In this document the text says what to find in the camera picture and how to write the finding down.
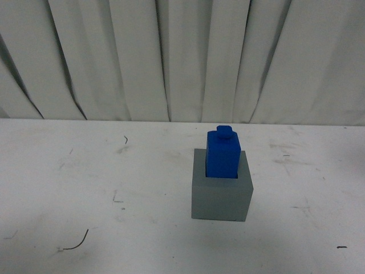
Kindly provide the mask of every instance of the table surface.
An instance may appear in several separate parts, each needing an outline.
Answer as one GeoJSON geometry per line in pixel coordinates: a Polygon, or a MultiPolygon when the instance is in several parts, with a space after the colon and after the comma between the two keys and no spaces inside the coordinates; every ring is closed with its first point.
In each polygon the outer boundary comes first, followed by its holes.
{"type": "Polygon", "coordinates": [[[0,119],[0,273],[364,273],[365,128],[232,126],[244,223],[190,218],[216,124],[0,119]]]}

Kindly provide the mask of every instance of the white curtain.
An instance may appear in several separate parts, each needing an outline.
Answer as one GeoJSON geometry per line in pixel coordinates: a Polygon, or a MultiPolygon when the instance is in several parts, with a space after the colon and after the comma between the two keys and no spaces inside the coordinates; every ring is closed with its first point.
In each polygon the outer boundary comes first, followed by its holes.
{"type": "Polygon", "coordinates": [[[365,125],[363,0],[0,0],[0,117],[365,125]]]}

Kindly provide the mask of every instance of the gray cube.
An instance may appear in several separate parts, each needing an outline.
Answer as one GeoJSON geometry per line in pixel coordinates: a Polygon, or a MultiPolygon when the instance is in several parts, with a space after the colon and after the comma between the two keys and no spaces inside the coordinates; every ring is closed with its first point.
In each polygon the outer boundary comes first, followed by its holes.
{"type": "Polygon", "coordinates": [[[241,151],[237,179],[205,176],[206,150],[194,150],[192,218],[245,221],[253,185],[246,153],[241,151]]]}

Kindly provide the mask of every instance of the scratch mark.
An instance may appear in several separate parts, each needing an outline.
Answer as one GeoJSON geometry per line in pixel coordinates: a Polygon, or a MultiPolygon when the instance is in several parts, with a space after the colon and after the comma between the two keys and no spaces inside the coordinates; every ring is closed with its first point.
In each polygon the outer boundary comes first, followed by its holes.
{"type": "Polygon", "coordinates": [[[12,238],[14,238],[16,236],[17,233],[18,233],[18,230],[14,232],[14,234],[12,235],[12,237],[5,237],[3,239],[4,240],[11,240],[12,238]]]}
{"type": "Polygon", "coordinates": [[[123,201],[116,201],[116,200],[115,200],[116,193],[117,193],[117,190],[114,190],[113,202],[114,202],[114,203],[122,203],[123,201]]]}
{"type": "Polygon", "coordinates": [[[129,146],[122,147],[122,148],[118,149],[118,150],[116,151],[116,153],[118,153],[118,154],[122,154],[124,151],[128,151],[128,149],[129,149],[129,146]]]}
{"type": "Polygon", "coordinates": [[[300,209],[304,209],[304,208],[310,208],[310,207],[308,206],[308,207],[290,207],[290,208],[300,208],[300,209]]]}
{"type": "Polygon", "coordinates": [[[89,232],[89,229],[86,230],[86,233],[85,233],[85,236],[84,236],[84,239],[82,239],[81,243],[79,243],[76,247],[71,247],[71,248],[64,248],[63,250],[71,250],[71,249],[75,249],[77,247],[79,247],[80,245],[82,245],[82,243],[85,241],[85,238],[86,238],[86,235],[87,233],[89,232]]]}
{"type": "Polygon", "coordinates": [[[277,163],[277,164],[303,164],[304,166],[312,166],[313,165],[311,163],[295,161],[295,160],[291,160],[291,159],[288,159],[288,158],[286,158],[285,160],[273,160],[273,162],[277,163]]]}

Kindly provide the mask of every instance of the blue block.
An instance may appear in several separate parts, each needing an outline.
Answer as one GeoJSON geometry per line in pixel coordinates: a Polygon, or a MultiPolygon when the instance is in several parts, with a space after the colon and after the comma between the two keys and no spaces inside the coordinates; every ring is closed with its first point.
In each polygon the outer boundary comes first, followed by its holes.
{"type": "Polygon", "coordinates": [[[218,126],[208,132],[205,171],[209,178],[237,178],[241,146],[230,126],[218,126]]]}

